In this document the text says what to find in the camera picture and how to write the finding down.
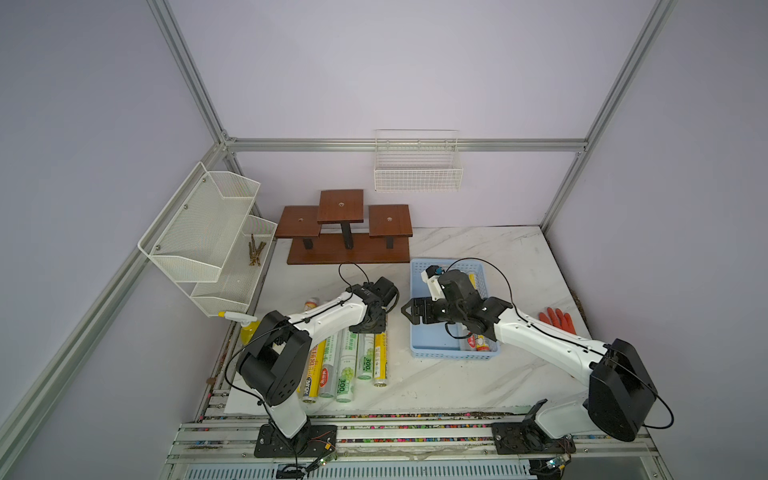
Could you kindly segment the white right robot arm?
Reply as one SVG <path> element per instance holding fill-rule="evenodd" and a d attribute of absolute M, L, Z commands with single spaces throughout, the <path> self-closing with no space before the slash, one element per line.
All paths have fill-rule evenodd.
<path fill-rule="evenodd" d="M 521 424 L 531 443 L 593 431 L 632 442 L 645 428 L 661 397 L 631 343 L 587 339 L 526 315 L 511 301 L 484 298 L 460 270 L 433 265 L 421 280 L 428 296 L 412 298 L 401 309 L 412 324 L 460 324 L 471 334 L 523 349 L 583 385 L 579 394 L 532 407 Z"/>

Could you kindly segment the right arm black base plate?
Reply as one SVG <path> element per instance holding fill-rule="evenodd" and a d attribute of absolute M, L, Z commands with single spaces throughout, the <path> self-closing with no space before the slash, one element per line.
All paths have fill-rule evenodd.
<path fill-rule="evenodd" d="M 499 455 L 573 454 L 576 451 L 570 436 L 555 439 L 536 423 L 536 415 L 546 402 L 546 399 L 538 401 L 522 421 L 491 424 L 494 445 Z"/>

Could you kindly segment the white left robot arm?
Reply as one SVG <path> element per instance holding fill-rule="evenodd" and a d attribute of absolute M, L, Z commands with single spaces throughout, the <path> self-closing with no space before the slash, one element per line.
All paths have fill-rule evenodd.
<path fill-rule="evenodd" d="M 297 395 L 311 350 L 334 334 L 381 334 L 399 290 L 385 277 L 347 287 L 338 297 L 291 315 L 267 313 L 235 370 L 262 401 L 272 426 L 288 440 L 309 432 L 310 421 Z"/>

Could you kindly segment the light blue plastic basket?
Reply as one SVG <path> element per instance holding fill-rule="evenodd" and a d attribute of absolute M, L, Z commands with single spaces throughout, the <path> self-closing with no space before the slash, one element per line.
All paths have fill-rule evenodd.
<path fill-rule="evenodd" d="M 421 278 L 421 273 L 428 267 L 437 265 L 447 269 L 453 259 L 441 258 L 415 258 L 410 262 L 410 297 L 431 299 L 427 284 Z M 486 297 L 488 289 L 485 281 L 485 271 L 482 263 L 477 260 L 458 261 L 452 270 L 460 270 L 467 273 L 472 279 L 473 285 L 479 293 Z M 414 357 L 436 358 L 449 360 L 490 360 L 500 354 L 500 346 L 497 342 L 488 341 L 487 351 L 467 350 L 462 348 L 459 339 L 453 338 L 445 332 L 444 323 L 410 326 L 410 348 Z"/>

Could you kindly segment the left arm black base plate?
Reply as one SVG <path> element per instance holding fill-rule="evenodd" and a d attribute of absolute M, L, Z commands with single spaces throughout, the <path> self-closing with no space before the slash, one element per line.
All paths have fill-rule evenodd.
<path fill-rule="evenodd" d="M 330 453 L 338 427 L 307 424 L 294 437 L 285 436 L 272 424 L 262 425 L 254 448 L 255 458 L 316 458 Z"/>

